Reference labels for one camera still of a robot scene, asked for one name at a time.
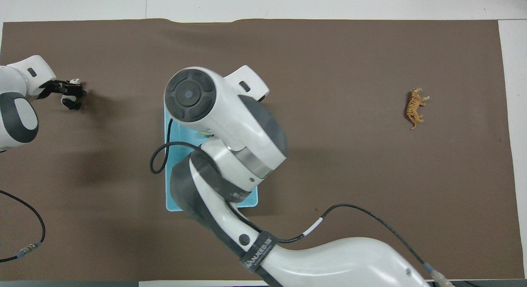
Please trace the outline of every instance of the cable connector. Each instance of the cable connector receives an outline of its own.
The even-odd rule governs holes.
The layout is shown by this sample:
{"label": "cable connector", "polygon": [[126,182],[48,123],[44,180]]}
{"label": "cable connector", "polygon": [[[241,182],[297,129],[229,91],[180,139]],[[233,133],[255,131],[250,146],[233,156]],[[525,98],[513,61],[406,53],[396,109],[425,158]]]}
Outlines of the cable connector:
{"label": "cable connector", "polygon": [[30,244],[30,245],[20,249],[19,253],[16,255],[16,258],[19,259],[19,258],[22,258],[22,257],[30,254],[31,252],[36,250],[36,248],[38,248],[38,246],[40,246],[40,245],[42,245],[41,242],[36,242],[34,244]]}
{"label": "cable connector", "polygon": [[436,271],[428,263],[424,263],[423,266],[430,273],[432,279],[440,285],[440,287],[455,287],[450,281],[448,281],[448,279],[445,278],[443,274]]}

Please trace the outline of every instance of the brown table cover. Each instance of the brown table cover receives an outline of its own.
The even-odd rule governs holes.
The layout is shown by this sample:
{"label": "brown table cover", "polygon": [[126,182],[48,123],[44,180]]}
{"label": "brown table cover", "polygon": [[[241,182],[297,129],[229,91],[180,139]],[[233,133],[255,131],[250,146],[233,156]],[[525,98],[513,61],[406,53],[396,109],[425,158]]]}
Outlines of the brown table cover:
{"label": "brown table cover", "polygon": [[[0,154],[1,189],[47,226],[42,247],[0,265],[0,280],[259,279],[165,209],[164,177],[148,167],[163,143],[170,77],[243,64],[269,85],[263,103],[290,148],[258,206],[242,210],[253,222],[292,238],[329,206],[353,203],[450,278],[524,276],[497,21],[5,23],[0,63],[34,54],[59,79],[81,78],[89,95],[78,112],[58,95],[35,101],[37,138]],[[404,110],[416,87],[430,100],[410,131]],[[0,254],[39,236],[32,213],[0,197]],[[424,274],[387,229],[348,208],[287,247],[350,236],[389,243]]]}

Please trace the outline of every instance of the black cable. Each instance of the black cable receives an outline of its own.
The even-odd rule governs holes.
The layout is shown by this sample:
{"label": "black cable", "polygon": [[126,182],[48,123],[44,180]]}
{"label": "black cable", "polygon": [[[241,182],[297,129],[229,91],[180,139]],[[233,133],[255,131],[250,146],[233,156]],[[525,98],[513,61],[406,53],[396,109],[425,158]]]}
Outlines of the black cable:
{"label": "black cable", "polygon": [[[168,128],[166,129],[166,143],[168,143],[170,141],[170,130],[172,129],[172,123],[173,123],[173,119],[170,118],[169,122],[168,122]],[[166,161],[168,161],[168,154],[170,152],[170,148],[166,148],[166,153],[165,153],[165,158],[163,159],[163,164],[161,165],[160,169],[159,170],[154,170],[154,158],[156,158],[156,156],[152,156],[152,159],[150,160],[150,171],[154,174],[159,174],[160,172],[162,172],[166,166]]]}
{"label": "black cable", "polygon": [[278,240],[278,242],[279,242],[280,244],[289,244],[289,243],[296,242],[297,240],[299,240],[299,239],[301,239],[301,238],[303,238],[303,237],[305,237],[305,235],[300,234],[300,235],[297,235],[297,236],[295,236],[294,238],[290,238],[290,239],[288,239],[288,240],[282,240],[282,239],[280,239],[280,240]]}
{"label": "black cable", "polygon": [[[169,151],[170,151],[170,146],[174,146],[174,145],[178,145],[178,146],[185,146],[185,147],[188,147],[188,148],[192,148],[193,150],[196,150],[197,152],[199,152],[200,154],[203,154],[205,156],[205,158],[207,159],[207,161],[212,165],[212,167],[216,170],[216,171],[219,171],[218,169],[218,165],[216,165],[216,162],[214,161],[214,159],[212,159],[212,157],[210,157],[209,154],[207,154],[206,152],[204,152],[203,150],[201,150],[201,148],[199,148],[198,146],[194,146],[190,143],[187,143],[187,142],[181,142],[181,141],[175,141],[175,142],[168,142],[170,140],[170,129],[172,128],[172,123],[173,123],[173,119],[171,118],[170,121],[168,122],[168,128],[166,129],[166,141],[167,143],[159,146],[158,149],[156,149],[154,151],[154,153],[152,154],[152,157],[150,158],[150,171],[153,173],[153,174],[159,174],[160,172],[162,172],[165,167],[166,167],[166,161],[168,161],[168,154],[169,154]],[[163,150],[164,148],[167,148],[166,150],[166,153],[165,153],[165,157],[164,157],[164,160],[163,160],[163,164],[161,165],[160,169],[158,170],[154,170],[154,160],[156,159],[158,153]]]}
{"label": "black cable", "polygon": [[258,227],[257,225],[255,225],[254,223],[250,222],[249,220],[247,220],[246,218],[244,218],[241,214],[239,214],[239,212],[232,207],[232,204],[230,203],[230,201],[228,200],[225,200],[225,203],[227,204],[227,206],[229,207],[229,209],[232,211],[233,214],[236,215],[236,217],[243,221],[243,223],[245,223],[246,225],[250,226],[252,229],[256,230],[258,233],[261,233],[262,230],[260,229],[260,227]]}
{"label": "black cable", "polygon": [[359,206],[355,206],[355,205],[351,205],[351,204],[337,204],[337,205],[333,205],[331,206],[330,208],[328,208],[326,210],[326,212],[324,212],[324,214],[322,214],[322,218],[326,217],[327,214],[329,214],[329,212],[331,212],[333,209],[335,208],[338,208],[338,207],[350,207],[350,208],[354,208],[354,209],[357,209],[357,210],[361,210],[362,212],[365,212],[366,214],[370,215],[371,217],[375,218],[377,221],[379,221],[380,223],[382,223],[382,225],[384,225],[384,227],[386,227],[387,229],[389,229],[400,241],[401,243],[403,243],[403,245],[406,246],[406,248],[408,248],[408,250],[415,256],[415,258],[421,263],[421,264],[424,264],[424,260],[421,259],[421,257],[419,257],[419,255],[414,251],[414,249],[412,249],[412,247],[410,247],[410,245],[408,245],[408,243],[406,242],[406,240],[404,240],[401,235],[399,235],[397,233],[397,231],[395,231],[395,229],[392,229],[392,227],[390,225],[388,225],[388,223],[384,222],[382,219],[380,219],[379,217],[375,216],[372,212],[369,212],[368,210],[364,209],[364,208],[361,208]]}
{"label": "black cable", "polygon": [[[0,191],[0,194],[6,195],[8,197],[11,197],[15,201],[18,201],[19,203],[21,203],[24,206],[28,207],[32,212],[34,212],[34,214],[38,218],[38,221],[40,222],[40,225],[42,227],[42,236],[40,238],[40,242],[42,243],[44,241],[44,238],[46,238],[46,226],[44,224],[44,221],[42,220],[42,217],[40,216],[40,214],[38,214],[37,210],[35,210],[35,208],[33,208],[30,204],[26,203],[25,201],[21,200],[20,198],[15,197],[15,195],[12,195],[10,193],[6,193],[5,191]],[[0,263],[6,262],[6,261],[15,260],[15,259],[17,259],[16,256],[5,258],[5,259],[0,259]]]}

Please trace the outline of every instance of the white table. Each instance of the white table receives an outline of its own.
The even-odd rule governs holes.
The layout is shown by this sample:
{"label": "white table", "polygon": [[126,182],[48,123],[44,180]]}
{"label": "white table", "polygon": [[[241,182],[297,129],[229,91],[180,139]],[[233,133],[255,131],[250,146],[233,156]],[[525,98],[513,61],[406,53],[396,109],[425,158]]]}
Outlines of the white table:
{"label": "white table", "polygon": [[[0,0],[0,39],[3,22],[145,18],[177,22],[250,18],[498,19],[527,275],[527,124],[523,121],[527,117],[527,0]],[[165,284],[142,283],[155,287]]]}

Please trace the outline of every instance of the circular joint cap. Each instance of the circular joint cap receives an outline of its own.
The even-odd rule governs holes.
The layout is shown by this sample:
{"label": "circular joint cap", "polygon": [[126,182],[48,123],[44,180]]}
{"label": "circular joint cap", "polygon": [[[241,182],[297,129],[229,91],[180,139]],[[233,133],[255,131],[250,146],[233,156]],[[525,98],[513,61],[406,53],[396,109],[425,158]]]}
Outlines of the circular joint cap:
{"label": "circular joint cap", "polygon": [[212,110],[216,101],[216,86],[203,71],[183,70],[170,79],[164,98],[170,115],[180,121],[194,122]]}

